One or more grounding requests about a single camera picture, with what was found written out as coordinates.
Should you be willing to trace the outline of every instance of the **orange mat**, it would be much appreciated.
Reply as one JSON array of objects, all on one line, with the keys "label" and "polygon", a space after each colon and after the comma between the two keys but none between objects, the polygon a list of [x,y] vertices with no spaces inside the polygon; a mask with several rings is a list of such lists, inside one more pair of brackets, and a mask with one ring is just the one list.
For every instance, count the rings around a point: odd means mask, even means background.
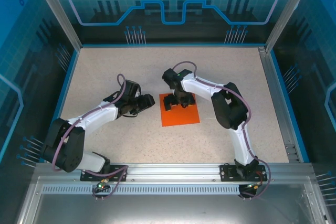
[{"label": "orange mat", "polygon": [[165,111],[163,98],[171,93],[160,94],[160,110],[162,127],[177,126],[184,124],[199,123],[200,117],[198,115],[197,104],[182,108],[181,105],[172,106],[172,109]]}]

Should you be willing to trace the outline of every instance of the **mounting plate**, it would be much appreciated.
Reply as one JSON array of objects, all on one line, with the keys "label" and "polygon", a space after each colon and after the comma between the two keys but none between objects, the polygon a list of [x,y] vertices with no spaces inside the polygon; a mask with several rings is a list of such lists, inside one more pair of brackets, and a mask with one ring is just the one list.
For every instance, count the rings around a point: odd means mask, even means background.
[{"label": "mounting plate", "polygon": [[[118,170],[120,168],[122,168],[124,165],[110,165],[110,171],[109,173],[111,172],[114,172],[115,170]],[[120,178],[120,176],[122,175],[123,173],[123,170],[118,172],[117,174],[115,174],[113,177],[109,178],[109,181],[110,182],[117,182]],[[126,181],[126,176],[127,174],[123,175],[123,178],[121,179],[122,182]],[[86,173],[86,172],[82,172],[81,175],[80,175],[80,181],[93,181],[93,182],[99,182],[103,179],[104,177],[98,177],[98,176],[95,176],[95,175],[92,175],[92,174],[89,174],[89,173]]]},{"label": "mounting plate", "polygon": [[222,182],[259,182],[260,177],[257,172],[261,172],[263,174],[263,182],[267,181],[267,174],[264,165],[258,165],[256,172],[254,172],[246,180],[242,180],[240,175],[237,173],[236,165],[224,164],[219,166],[219,173],[221,175]]}]

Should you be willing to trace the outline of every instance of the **work surface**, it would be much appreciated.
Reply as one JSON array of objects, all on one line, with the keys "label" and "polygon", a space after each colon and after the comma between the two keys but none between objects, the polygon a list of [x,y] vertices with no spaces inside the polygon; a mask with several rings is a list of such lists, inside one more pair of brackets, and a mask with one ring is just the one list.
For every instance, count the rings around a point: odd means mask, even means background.
[{"label": "work surface", "polygon": [[[235,153],[228,131],[219,125],[212,104],[196,96],[199,124],[161,126],[159,94],[170,92],[162,74],[180,61],[197,64],[197,75],[209,81],[237,85],[252,109],[248,133],[259,158],[288,162],[277,117],[257,48],[149,47],[84,48],[81,50],[65,105],[63,119],[97,106],[120,89],[117,74],[140,84],[156,104],[136,118],[121,117],[86,137],[85,150],[113,163],[225,163]],[[177,67],[193,70],[184,64]]]}]

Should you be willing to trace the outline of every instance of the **glass wall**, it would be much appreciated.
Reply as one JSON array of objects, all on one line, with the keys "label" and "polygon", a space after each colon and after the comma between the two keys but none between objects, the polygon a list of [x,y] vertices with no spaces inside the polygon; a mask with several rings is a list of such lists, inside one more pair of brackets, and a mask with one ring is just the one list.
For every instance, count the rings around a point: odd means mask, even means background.
[{"label": "glass wall", "polygon": [[336,0],[301,0],[274,52],[310,161],[335,173]]},{"label": "glass wall", "polygon": [[45,0],[0,6],[0,216],[12,224],[39,160],[30,136],[46,135],[73,47]]},{"label": "glass wall", "polygon": [[265,43],[287,0],[60,0],[83,44]]}]

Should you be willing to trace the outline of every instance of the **robotic arm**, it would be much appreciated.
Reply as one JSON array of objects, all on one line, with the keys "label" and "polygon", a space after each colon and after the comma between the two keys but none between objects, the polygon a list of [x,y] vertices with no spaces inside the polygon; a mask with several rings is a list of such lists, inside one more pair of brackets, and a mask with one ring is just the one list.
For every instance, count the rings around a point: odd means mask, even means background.
[{"label": "robotic arm", "polygon": [[130,80],[125,81],[125,91],[121,98],[111,104],[115,100],[114,96],[121,92],[122,88],[103,99],[96,108],[84,115],[69,120],[61,118],[54,120],[42,147],[41,157],[52,162],[61,138],[80,119],[80,122],[70,131],[68,141],[62,145],[56,159],[56,166],[66,172],[72,172],[75,169],[86,169],[98,173],[108,172],[110,161],[107,158],[97,153],[84,151],[86,137],[108,122],[121,116],[135,117],[155,104],[150,94],[141,95],[140,85]]},{"label": "robotic arm", "polygon": [[[247,120],[247,108],[243,102],[235,95],[217,88],[220,86],[226,87],[240,95],[239,90],[233,83],[227,85],[216,84],[200,77],[195,78],[194,73],[184,69],[180,73],[176,73],[173,69],[168,69],[164,72],[162,79],[173,90],[164,98],[165,110],[171,109],[172,105],[180,104],[182,107],[195,104],[192,93],[203,97],[213,104],[217,121],[221,126],[229,130],[234,150],[235,150],[235,164],[236,172],[243,180],[247,180],[252,176],[258,167],[259,162],[251,155],[255,153],[248,148],[242,125]],[[251,146],[247,129],[245,129],[248,145]]]}]

